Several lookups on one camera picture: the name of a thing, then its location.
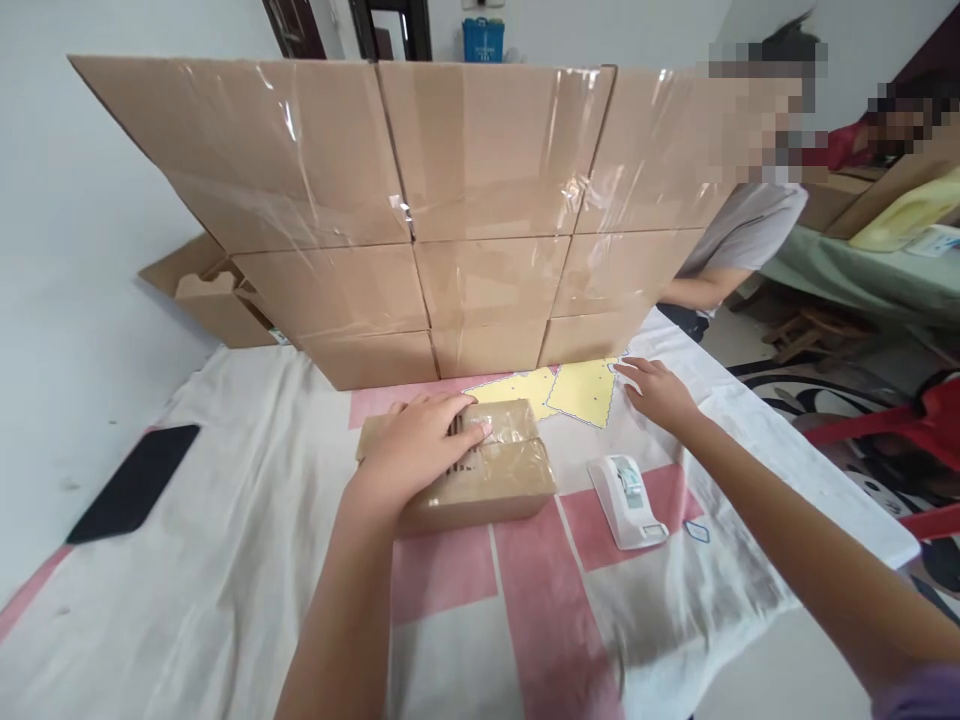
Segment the red plastic chair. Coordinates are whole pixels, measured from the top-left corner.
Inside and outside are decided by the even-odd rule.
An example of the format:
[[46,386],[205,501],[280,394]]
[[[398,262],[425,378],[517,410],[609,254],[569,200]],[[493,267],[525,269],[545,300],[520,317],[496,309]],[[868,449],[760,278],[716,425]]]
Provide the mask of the red plastic chair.
[[[808,430],[803,435],[813,445],[878,433],[896,433],[952,470],[960,471],[960,378],[935,385],[920,396],[924,413],[910,405],[840,420]],[[918,540],[935,540],[960,534],[960,503],[900,521]]]

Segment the smartphone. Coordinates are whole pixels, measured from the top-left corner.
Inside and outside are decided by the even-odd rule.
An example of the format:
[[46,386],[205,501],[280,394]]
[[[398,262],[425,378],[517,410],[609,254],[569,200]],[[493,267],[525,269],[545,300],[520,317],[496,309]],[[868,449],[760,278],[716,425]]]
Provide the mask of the smartphone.
[[126,535],[143,525],[199,432],[199,425],[182,425],[140,438],[70,531],[67,544]]

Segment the pink and white tablecloth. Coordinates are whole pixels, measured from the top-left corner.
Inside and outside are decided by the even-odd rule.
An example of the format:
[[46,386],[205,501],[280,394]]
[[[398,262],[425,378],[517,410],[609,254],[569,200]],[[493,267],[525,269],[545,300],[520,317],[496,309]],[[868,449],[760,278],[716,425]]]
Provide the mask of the pink and white tablecloth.
[[[630,352],[663,360],[884,562],[918,552],[660,313]],[[421,389],[339,393],[292,348],[219,350],[157,423],[203,430],[147,523],[61,551],[0,621],[3,716],[271,717],[360,424]],[[796,606],[709,476],[619,391],[604,430],[565,415],[540,430],[560,490],[543,512],[395,546],[389,717],[685,720],[717,671]],[[638,460],[675,531],[665,545],[613,544],[585,471],[612,452]]]

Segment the gray t-shirt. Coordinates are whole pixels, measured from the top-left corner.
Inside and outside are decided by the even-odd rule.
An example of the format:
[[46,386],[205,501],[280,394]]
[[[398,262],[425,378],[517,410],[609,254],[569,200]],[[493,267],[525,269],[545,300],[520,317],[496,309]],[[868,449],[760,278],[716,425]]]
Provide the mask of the gray t-shirt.
[[759,270],[776,255],[806,204],[807,191],[797,183],[737,186],[677,277],[696,277],[707,268]]

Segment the yellow card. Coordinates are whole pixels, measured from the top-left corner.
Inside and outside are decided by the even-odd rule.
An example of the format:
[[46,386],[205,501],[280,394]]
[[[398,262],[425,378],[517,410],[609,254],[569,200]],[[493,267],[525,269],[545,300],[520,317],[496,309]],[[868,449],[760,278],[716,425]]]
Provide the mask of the yellow card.
[[533,405],[533,414],[539,421],[557,414],[556,410],[544,404],[550,394],[550,388],[553,387],[553,380],[554,375],[550,372],[550,368],[540,368],[528,373],[510,375],[485,385],[477,385],[464,392],[473,395],[477,402],[501,402],[526,398]]
[[594,427],[605,428],[613,401],[616,374],[610,365],[617,358],[561,365],[547,398],[547,407],[571,415]]

